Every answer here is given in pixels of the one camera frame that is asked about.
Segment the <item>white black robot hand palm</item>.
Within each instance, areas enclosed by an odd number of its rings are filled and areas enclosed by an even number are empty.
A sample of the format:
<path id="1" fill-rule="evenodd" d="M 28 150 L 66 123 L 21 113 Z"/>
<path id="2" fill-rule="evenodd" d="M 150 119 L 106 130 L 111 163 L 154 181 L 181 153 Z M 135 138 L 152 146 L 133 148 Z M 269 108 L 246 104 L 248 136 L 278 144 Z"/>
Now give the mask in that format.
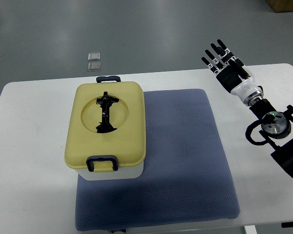
<path id="1" fill-rule="evenodd" d="M 253 106 L 256 102 L 263 99 L 263 90 L 255 85 L 254 77 L 249 73 L 248 79 L 242 79 L 229 64 L 225 66 L 216 79 L 220 82 L 223 88 L 233 96 L 237 96 L 246 106 Z"/>

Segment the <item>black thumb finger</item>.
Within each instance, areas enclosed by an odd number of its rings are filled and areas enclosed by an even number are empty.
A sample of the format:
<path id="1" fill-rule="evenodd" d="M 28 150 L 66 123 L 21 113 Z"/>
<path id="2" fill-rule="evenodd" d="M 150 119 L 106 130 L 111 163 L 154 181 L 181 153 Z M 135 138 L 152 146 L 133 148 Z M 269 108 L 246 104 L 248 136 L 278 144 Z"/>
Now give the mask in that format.
<path id="1" fill-rule="evenodd" d="M 230 59 L 229 65 L 242 79 L 250 77 L 249 73 L 243 68 L 244 63 L 239 58 Z"/>

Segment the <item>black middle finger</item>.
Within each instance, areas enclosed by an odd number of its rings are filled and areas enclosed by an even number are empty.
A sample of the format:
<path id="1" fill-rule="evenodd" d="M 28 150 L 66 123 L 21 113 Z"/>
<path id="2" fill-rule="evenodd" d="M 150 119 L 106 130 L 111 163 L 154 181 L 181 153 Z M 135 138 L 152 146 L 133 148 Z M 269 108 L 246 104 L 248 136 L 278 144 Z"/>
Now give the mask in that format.
<path id="1" fill-rule="evenodd" d="M 228 64 L 229 57 L 225 54 L 225 52 L 222 50 L 220 46 L 216 46 L 214 43 L 210 44 L 214 52 L 218 55 L 218 57 L 221 59 L 221 61 L 224 64 Z"/>

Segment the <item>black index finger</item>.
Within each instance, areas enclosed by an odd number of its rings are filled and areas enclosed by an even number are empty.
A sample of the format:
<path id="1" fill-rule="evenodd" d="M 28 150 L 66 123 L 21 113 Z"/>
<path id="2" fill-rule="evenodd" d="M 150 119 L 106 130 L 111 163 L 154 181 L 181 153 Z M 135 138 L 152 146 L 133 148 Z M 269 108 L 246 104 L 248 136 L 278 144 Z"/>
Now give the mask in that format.
<path id="1" fill-rule="evenodd" d="M 232 51 L 222 42 L 222 40 L 217 40 L 219 46 L 222 48 L 222 50 L 225 52 L 226 55 L 228 55 L 231 59 L 234 59 L 234 54 Z"/>

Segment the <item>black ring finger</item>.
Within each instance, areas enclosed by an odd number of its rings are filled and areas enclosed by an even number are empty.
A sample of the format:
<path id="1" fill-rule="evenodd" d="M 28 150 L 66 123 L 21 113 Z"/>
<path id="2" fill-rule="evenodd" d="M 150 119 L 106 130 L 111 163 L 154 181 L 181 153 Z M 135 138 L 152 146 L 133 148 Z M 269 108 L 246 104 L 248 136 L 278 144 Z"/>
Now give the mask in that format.
<path id="1" fill-rule="evenodd" d="M 224 65 L 209 50 L 205 50 L 205 53 L 213 61 L 218 69 L 224 68 Z"/>

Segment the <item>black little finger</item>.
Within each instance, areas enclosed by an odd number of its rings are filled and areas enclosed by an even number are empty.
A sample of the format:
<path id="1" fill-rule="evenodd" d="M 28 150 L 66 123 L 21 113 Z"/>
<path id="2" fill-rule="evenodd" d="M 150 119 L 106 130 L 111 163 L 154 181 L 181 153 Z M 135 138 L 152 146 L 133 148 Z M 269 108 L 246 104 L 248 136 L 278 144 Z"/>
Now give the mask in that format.
<path id="1" fill-rule="evenodd" d="M 201 57 L 201 60 L 215 75 L 220 73 L 219 69 L 212 65 L 205 57 Z"/>

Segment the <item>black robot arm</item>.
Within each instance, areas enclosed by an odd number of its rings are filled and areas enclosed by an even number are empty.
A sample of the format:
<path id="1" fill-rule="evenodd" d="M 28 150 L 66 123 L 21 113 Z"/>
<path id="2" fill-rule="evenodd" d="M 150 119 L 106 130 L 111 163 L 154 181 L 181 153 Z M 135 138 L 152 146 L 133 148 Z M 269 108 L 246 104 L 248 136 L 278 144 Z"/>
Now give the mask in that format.
<path id="1" fill-rule="evenodd" d="M 262 86 L 255 84 L 255 78 L 240 58 L 218 39 L 210 50 L 205 50 L 203 63 L 212 71 L 223 88 L 240 98 L 249 107 L 257 120 L 245 132 L 246 139 L 253 145 L 269 144 L 276 163 L 293 178 L 293 106 L 283 112 L 277 111 L 264 97 Z"/>

